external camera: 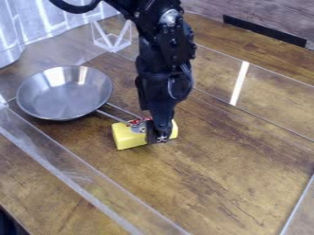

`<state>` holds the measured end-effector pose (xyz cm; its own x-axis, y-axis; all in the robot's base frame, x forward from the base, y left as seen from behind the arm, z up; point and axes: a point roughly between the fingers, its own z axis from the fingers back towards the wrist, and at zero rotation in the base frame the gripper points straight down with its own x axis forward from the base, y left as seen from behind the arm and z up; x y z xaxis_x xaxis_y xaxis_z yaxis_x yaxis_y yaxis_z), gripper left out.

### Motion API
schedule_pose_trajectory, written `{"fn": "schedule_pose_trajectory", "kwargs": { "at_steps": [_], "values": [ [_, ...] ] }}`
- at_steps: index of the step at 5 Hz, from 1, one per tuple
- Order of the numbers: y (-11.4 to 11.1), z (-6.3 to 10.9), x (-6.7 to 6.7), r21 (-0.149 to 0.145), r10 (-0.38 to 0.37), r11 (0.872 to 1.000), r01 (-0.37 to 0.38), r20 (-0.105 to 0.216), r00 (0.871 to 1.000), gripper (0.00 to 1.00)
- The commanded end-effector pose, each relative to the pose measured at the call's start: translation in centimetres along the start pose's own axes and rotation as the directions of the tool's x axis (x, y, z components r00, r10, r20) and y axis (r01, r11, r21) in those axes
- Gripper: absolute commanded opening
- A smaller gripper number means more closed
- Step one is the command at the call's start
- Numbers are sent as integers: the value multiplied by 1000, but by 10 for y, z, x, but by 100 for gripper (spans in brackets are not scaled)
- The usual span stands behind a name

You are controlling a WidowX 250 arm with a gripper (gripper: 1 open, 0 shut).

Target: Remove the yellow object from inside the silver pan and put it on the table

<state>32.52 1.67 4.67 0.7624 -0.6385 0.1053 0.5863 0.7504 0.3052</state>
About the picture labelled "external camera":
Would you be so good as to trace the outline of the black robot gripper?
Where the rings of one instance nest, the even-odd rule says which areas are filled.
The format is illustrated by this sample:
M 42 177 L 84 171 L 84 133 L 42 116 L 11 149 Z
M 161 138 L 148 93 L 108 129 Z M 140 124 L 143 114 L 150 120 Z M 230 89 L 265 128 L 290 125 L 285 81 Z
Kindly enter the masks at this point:
M 152 120 L 146 122 L 148 144 L 167 142 L 173 134 L 174 109 L 189 96 L 193 88 L 190 73 L 139 72 L 135 79 L 140 109 L 148 110 Z

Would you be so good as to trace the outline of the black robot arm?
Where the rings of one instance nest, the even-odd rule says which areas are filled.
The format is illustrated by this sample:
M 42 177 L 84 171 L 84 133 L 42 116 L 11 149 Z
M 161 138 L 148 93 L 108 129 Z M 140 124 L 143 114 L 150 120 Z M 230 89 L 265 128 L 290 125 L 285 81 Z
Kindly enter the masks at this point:
M 104 2 L 135 24 L 139 32 L 135 85 L 140 108 L 152 117 L 146 122 L 146 139 L 148 143 L 167 141 L 175 107 L 187 99 L 194 86 L 190 61 L 195 59 L 197 44 L 181 0 L 91 0 L 84 6 L 64 0 L 50 2 L 72 14 L 87 13 Z

